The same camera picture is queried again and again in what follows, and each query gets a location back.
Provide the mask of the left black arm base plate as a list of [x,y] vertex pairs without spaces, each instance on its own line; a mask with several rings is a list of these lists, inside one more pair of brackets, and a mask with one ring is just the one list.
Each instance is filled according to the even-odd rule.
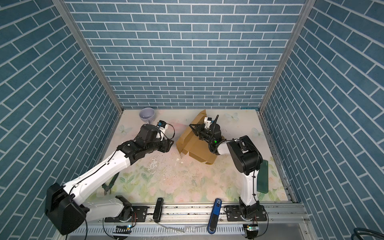
[[105,218],[106,223],[127,223],[127,222],[133,222],[133,223],[144,223],[147,218],[148,213],[148,206],[132,206],[131,212],[128,214],[127,220],[121,220],[120,217],[124,214],[120,214],[118,217],[115,218]]

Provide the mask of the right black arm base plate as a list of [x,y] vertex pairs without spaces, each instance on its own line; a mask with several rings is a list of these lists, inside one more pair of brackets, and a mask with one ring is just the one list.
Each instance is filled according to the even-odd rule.
[[267,213],[264,206],[252,205],[250,207],[243,207],[240,205],[226,205],[223,210],[227,216],[228,222],[240,222],[240,221],[267,221]]

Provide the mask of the left aluminium corner post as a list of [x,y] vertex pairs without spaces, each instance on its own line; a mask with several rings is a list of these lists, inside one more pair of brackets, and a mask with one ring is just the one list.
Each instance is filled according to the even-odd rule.
[[124,108],[122,107],[116,94],[112,90],[111,85],[109,84],[109,82],[108,82],[104,72],[102,71],[99,63],[97,62],[94,54],[92,53],[92,51],[91,51],[87,41],[85,40],[80,28],[78,27],[74,17],[70,13],[65,1],[52,0],[52,2],[55,5],[56,9],[58,10],[59,14],[61,15],[62,19],[66,23],[66,25],[69,28],[70,32],[72,33],[73,37],[75,38],[75,40],[76,40],[77,44],[79,45],[80,49],[82,50],[83,54],[87,58],[92,69],[94,70],[97,77],[99,78],[99,81],[104,86],[105,90],[107,91],[107,94],[111,98],[111,100],[114,103],[115,107],[117,108],[118,112],[120,114],[122,114],[124,111]]

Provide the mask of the lavender ceramic cup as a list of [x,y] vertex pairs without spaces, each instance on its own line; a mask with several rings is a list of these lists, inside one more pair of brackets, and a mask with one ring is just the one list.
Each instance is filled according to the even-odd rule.
[[144,108],[139,112],[139,117],[144,123],[150,124],[156,118],[156,112],[153,108]]

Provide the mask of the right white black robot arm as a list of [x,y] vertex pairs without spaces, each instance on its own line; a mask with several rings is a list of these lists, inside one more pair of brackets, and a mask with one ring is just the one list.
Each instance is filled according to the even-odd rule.
[[241,216],[251,219],[262,209],[257,197],[258,173],[263,162],[260,151],[248,136],[227,140],[222,137],[219,117],[214,120],[205,117],[202,124],[190,124],[195,136],[208,143],[208,149],[215,155],[230,155],[236,169],[242,174],[243,187],[239,200]]

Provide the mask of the brown cardboard paper box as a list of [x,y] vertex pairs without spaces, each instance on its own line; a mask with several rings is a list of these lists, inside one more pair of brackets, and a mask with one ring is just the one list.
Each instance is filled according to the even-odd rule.
[[[190,124],[204,124],[205,117],[208,117],[207,111],[202,110],[196,115]],[[214,124],[217,124],[216,121],[217,119],[212,118],[212,124],[210,127],[213,127]],[[176,142],[178,152],[180,154],[188,155],[198,162],[212,165],[217,159],[218,155],[211,153],[208,148],[208,143],[199,140],[199,138],[194,135],[191,128],[189,127],[190,124],[188,124],[186,130],[181,134]]]

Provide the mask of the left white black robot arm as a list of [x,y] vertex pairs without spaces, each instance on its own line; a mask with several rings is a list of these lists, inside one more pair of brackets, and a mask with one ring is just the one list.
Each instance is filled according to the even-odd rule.
[[45,215],[60,234],[68,235],[83,223],[104,218],[132,221],[132,204],[123,196],[101,203],[87,203],[86,200],[102,184],[146,154],[169,152],[174,140],[165,135],[168,127],[170,124],[164,121],[159,121],[157,125],[144,124],[133,140],[117,146],[109,157],[86,173],[63,185],[51,185],[47,189]]

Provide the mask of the black marker pen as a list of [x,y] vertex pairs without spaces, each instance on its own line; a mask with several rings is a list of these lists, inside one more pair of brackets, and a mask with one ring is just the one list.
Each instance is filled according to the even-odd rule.
[[153,212],[153,221],[155,223],[159,223],[161,220],[161,215],[162,215],[162,210],[163,210],[163,203],[164,199],[163,198],[158,198],[156,201],[156,206]]

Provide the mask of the green handled pliers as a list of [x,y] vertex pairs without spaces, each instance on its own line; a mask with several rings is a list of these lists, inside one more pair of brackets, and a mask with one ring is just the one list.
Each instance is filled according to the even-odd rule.
[[102,184],[102,188],[104,189],[104,195],[105,196],[107,194],[111,194],[112,188],[113,188],[118,176],[119,176],[119,173],[115,174],[108,184],[107,183]]

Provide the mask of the right aluminium corner post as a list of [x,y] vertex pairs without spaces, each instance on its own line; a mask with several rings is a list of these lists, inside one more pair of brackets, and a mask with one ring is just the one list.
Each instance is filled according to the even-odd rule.
[[279,64],[274,72],[273,77],[271,78],[271,81],[269,83],[269,86],[267,87],[267,91],[262,99],[262,102],[259,107],[259,112],[262,113],[267,107],[268,101],[271,98],[271,95],[274,91],[275,86],[277,85],[279,78],[283,72],[284,67],[286,66],[286,63],[288,61],[288,58],[295,46],[296,41],[299,38],[299,35],[304,27],[304,24],[306,20],[309,17],[309,14],[315,4],[315,0],[308,0],[305,1],[305,4],[301,10],[301,13],[299,14],[298,21],[295,24],[292,34],[287,42],[287,45],[285,47],[285,50],[281,56],[281,59],[279,60]]

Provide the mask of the aluminium front rail frame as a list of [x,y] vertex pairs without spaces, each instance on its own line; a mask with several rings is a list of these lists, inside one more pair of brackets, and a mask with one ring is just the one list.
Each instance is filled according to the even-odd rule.
[[[106,235],[113,239],[123,240],[128,237],[149,236],[185,236],[209,235],[208,222],[214,203],[208,204],[164,204],[161,220],[153,221],[155,205],[136,204],[132,206],[148,206],[144,223],[106,223],[105,218],[83,223],[73,236]],[[269,203],[264,204],[267,221],[228,222],[223,210],[229,203],[222,203],[216,235],[240,234],[248,239],[262,240],[281,236],[284,239],[316,239],[314,228],[302,204]]]

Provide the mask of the dark green phone case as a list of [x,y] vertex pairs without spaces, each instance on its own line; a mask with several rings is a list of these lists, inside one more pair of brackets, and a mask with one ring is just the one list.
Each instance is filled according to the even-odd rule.
[[257,177],[257,191],[267,194],[269,192],[269,163],[263,160]]

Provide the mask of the aluminium corner post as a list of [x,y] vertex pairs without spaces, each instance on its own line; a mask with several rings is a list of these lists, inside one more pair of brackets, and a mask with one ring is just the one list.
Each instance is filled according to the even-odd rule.
[[66,25],[69,28],[70,32],[72,33],[73,37],[75,38],[75,40],[76,40],[77,44],[79,45],[80,49],[82,50],[83,54],[87,58],[92,69],[94,70],[97,77],[99,78],[99,81],[104,86],[105,90],[107,91],[107,94],[111,98],[111,100],[114,103],[115,107],[117,108],[118,112],[120,114],[122,114],[124,111],[124,108],[122,107],[116,94],[112,90],[111,85],[109,84],[109,82],[108,82],[104,72],[102,71],[99,63],[97,62],[94,54],[92,53],[92,51],[91,51],[87,41],[85,40],[80,28],[78,27],[74,17],[70,13],[65,1],[52,0],[52,2],[55,5],[56,9],[58,10],[59,14],[61,15],[62,19],[66,23]]
[[292,34],[287,42],[287,45],[285,47],[285,50],[281,56],[281,59],[279,60],[279,64],[274,72],[273,77],[271,78],[271,81],[269,83],[269,86],[267,87],[267,91],[262,99],[262,102],[259,107],[259,112],[262,113],[267,107],[268,101],[271,98],[271,95],[274,91],[275,86],[277,85],[279,78],[283,72],[284,67],[286,66],[286,63],[288,61],[288,58],[295,46],[296,41],[299,38],[299,35],[304,27],[304,24],[306,20],[309,17],[309,14],[315,4],[315,0],[308,0],[305,1],[305,4],[301,10],[301,13],[299,14],[298,21],[295,24]]

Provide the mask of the blue black stapler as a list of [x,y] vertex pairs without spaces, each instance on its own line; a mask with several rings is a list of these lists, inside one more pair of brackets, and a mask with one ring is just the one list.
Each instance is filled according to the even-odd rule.
[[207,231],[209,234],[214,234],[216,232],[220,211],[221,211],[221,206],[222,206],[222,200],[219,198],[216,198],[211,215],[210,215],[208,226],[207,226]]

